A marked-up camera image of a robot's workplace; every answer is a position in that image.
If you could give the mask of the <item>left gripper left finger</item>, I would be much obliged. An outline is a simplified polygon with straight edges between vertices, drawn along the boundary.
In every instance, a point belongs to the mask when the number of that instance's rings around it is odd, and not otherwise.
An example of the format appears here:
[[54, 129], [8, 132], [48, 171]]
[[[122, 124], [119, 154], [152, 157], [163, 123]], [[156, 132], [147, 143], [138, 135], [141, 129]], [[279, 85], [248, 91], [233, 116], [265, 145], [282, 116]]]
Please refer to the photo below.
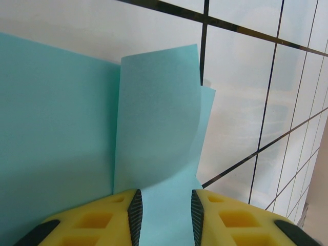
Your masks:
[[139, 245], [141, 190], [126, 190], [55, 214], [19, 245]]

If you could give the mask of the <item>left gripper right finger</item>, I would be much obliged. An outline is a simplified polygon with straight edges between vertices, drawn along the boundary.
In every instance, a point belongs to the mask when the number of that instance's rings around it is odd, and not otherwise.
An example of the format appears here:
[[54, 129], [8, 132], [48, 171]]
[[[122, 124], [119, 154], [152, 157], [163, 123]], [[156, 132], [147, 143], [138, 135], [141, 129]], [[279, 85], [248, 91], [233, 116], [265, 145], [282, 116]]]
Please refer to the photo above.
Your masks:
[[195, 245], [319, 245], [283, 216], [208, 190], [193, 190]]

